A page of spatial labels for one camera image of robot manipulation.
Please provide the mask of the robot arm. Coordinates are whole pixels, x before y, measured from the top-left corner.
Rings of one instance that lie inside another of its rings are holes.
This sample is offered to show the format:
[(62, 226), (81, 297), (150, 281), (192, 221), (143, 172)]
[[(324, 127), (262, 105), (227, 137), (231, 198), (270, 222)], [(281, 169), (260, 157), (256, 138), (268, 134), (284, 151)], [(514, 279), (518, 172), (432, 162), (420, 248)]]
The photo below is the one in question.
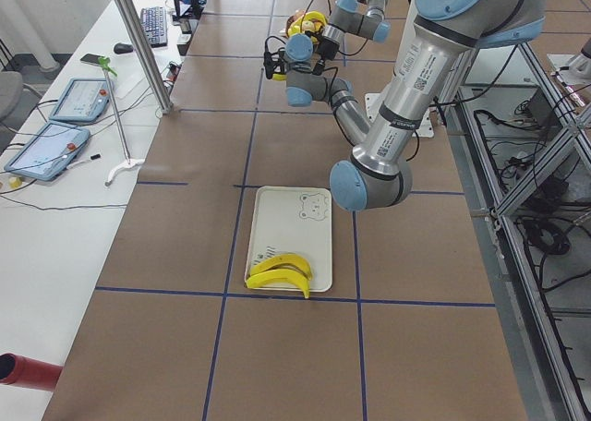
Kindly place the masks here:
[(412, 187), (404, 147), (439, 95), (457, 57), (470, 50), (528, 42), (542, 31), (546, 0), (414, 0), (407, 17), (414, 39), (385, 91), (374, 119), (368, 119), (340, 78), (322, 76), (310, 64), (313, 53), (332, 60), (347, 33), (384, 42), (388, 0), (337, 0), (318, 45), (304, 33), (284, 49), (286, 98), (294, 107), (326, 102), (353, 144), (350, 157), (332, 167), (330, 188), (347, 211), (390, 207)]
[(320, 58), (333, 60), (346, 33), (373, 42), (385, 42), (391, 25), (385, 21), (389, 0), (336, 0), (317, 49)]

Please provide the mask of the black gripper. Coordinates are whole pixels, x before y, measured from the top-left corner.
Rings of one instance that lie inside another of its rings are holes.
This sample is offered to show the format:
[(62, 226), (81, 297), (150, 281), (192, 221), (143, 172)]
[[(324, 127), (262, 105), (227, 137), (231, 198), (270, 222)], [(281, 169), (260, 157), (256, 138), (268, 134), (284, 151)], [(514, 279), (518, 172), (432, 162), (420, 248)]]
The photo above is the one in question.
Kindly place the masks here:
[(333, 60), (339, 52), (343, 37), (343, 30), (333, 25), (327, 25), (322, 31), (317, 48), (320, 58), (324, 61)]

